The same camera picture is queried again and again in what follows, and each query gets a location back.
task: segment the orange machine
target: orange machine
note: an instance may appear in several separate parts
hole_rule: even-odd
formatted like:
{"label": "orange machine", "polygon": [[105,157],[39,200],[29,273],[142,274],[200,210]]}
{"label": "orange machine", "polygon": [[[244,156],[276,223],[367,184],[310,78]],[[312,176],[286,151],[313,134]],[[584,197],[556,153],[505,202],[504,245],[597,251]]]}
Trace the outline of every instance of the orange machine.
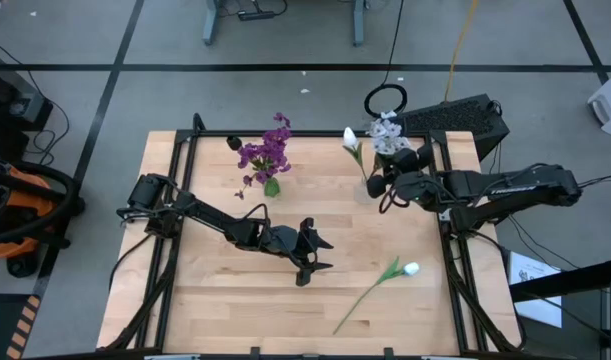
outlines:
{"label": "orange machine", "polygon": [[[38,175],[62,183],[67,192],[52,190]],[[42,165],[19,163],[15,167],[0,160],[0,258],[7,258],[10,274],[34,273],[39,242],[69,246],[68,240],[54,233],[55,226],[83,209],[78,186],[67,175]]]}

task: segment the wooden tabletop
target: wooden tabletop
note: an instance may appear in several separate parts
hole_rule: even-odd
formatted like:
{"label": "wooden tabletop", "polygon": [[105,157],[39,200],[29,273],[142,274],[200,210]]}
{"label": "wooden tabletop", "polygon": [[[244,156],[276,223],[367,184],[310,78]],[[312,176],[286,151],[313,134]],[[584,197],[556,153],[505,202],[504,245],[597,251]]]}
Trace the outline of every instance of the wooden tabletop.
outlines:
{"label": "wooden tabletop", "polygon": [[[141,174],[167,174],[174,135],[150,133]],[[453,168],[480,171],[470,133],[448,133],[447,139]],[[369,169],[373,151],[369,139],[365,142]],[[420,139],[412,142],[422,145]],[[385,347],[398,355],[458,354],[436,215],[414,204],[379,215],[377,202],[357,203],[360,170],[341,145],[340,138],[290,139],[286,155],[292,170],[278,175],[279,197],[265,198],[256,184],[241,201],[234,193],[247,172],[237,168],[237,154],[224,138],[199,138],[191,192],[233,216],[265,202],[273,225],[298,228],[303,218],[313,217],[319,235],[335,247],[321,249],[320,261],[334,267],[314,273],[309,285],[298,288],[296,268],[288,260],[237,250],[220,233],[186,221],[165,352],[246,354],[259,346],[264,354],[380,355]],[[144,225],[127,226],[121,254],[143,238]],[[496,237],[491,225],[481,231]],[[116,272],[99,346],[110,343],[140,306],[153,243],[127,257]],[[479,301],[517,345],[520,335],[501,256],[485,240],[470,239],[469,249]],[[420,272],[376,288],[332,335],[356,298],[397,256],[401,264],[420,264]],[[475,349],[471,315],[462,304],[469,346]],[[151,316],[150,324],[156,324],[158,309]],[[152,344],[154,331],[149,333]]]}

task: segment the gray floor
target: gray floor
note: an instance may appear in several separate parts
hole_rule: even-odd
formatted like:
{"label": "gray floor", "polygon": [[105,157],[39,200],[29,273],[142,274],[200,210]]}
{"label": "gray floor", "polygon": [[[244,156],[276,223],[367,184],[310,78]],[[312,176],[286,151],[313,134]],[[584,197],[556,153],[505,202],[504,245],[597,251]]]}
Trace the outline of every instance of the gray floor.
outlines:
{"label": "gray floor", "polygon": [[[126,63],[385,63],[397,1],[374,0],[366,13],[365,45],[351,46],[351,6],[336,1],[288,0],[274,20],[220,19],[213,46],[200,40],[203,1],[145,0]],[[244,7],[249,6],[240,0]],[[111,64],[135,0],[11,1],[0,10],[0,44],[25,63]],[[261,5],[279,10],[281,1]],[[603,64],[611,64],[611,0],[575,1]],[[238,9],[235,1],[228,3]],[[395,63],[448,64],[469,8],[465,1],[407,1]],[[591,65],[562,1],[482,1],[459,62],[501,65]],[[73,221],[73,245],[62,251],[32,331],[26,356],[90,351],[96,344],[107,278],[122,229],[122,206],[141,161],[147,133],[190,126],[200,112],[210,129],[264,129],[282,111],[297,129],[364,127],[367,92],[382,72],[122,72],[83,183],[88,208]],[[392,73],[409,93],[408,109],[442,100],[445,72]],[[43,92],[72,122],[55,149],[54,166],[74,173],[106,85],[107,72],[36,72]],[[457,73],[452,99],[487,93],[499,100],[511,134],[503,142],[503,169],[559,163],[584,180],[611,173],[611,136],[585,107],[600,86],[592,73]],[[302,89],[310,90],[302,94]],[[383,109],[396,104],[376,99]],[[63,130],[55,111],[48,127]],[[491,159],[484,167],[491,165]],[[611,183],[586,191],[572,208],[535,208],[517,216],[543,245],[583,266],[611,259]],[[534,256],[510,223],[501,243]],[[554,265],[567,264],[539,251]],[[35,278],[17,280],[0,261],[0,292],[30,292]],[[569,296],[564,304],[598,322],[598,295]],[[597,358],[596,337],[569,318],[562,330],[528,322],[530,349]]]}

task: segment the yellow and black stripe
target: yellow and black stripe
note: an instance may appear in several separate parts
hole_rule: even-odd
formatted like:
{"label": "yellow and black stripe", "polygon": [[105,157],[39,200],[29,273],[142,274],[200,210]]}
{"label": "yellow and black stripe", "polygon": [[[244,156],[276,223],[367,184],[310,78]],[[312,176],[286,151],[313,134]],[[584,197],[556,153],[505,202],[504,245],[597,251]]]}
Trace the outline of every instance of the yellow and black stripe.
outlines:
{"label": "yellow and black stripe", "polygon": [[7,359],[20,359],[23,356],[23,350],[25,350],[25,345],[32,330],[32,325],[34,325],[40,304],[40,299],[35,295],[27,299],[27,303],[21,312],[21,317],[16,324],[16,331],[12,335],[12,340],[7,348]]}

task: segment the purple orchid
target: purple orchid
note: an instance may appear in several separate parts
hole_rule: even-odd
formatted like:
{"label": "purple orchid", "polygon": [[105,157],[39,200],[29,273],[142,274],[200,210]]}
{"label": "purple orchid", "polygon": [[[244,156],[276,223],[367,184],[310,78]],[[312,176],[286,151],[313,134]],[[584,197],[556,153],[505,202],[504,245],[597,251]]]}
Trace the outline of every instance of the purple orchid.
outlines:
{"label": "purple orchid", "polygon": [[245,175],[243,177],[245,187],[234,194],[241,200],[244,199],[243,191],[248,186],[252,186],[254,179],[260,184],[266,184],[274,175],[279,172],[287,172],[292,168],[285,156],[287,140],[292,137],[291,121],[280,112],[274,115],[274,120],[282,126],[276,130],[266,131],[262,136],[262,145],[248,143],[237,150],[241,157],[238,168],[244,169],[252,164],[252,170],[254,170],[254,174],[251,176]]}

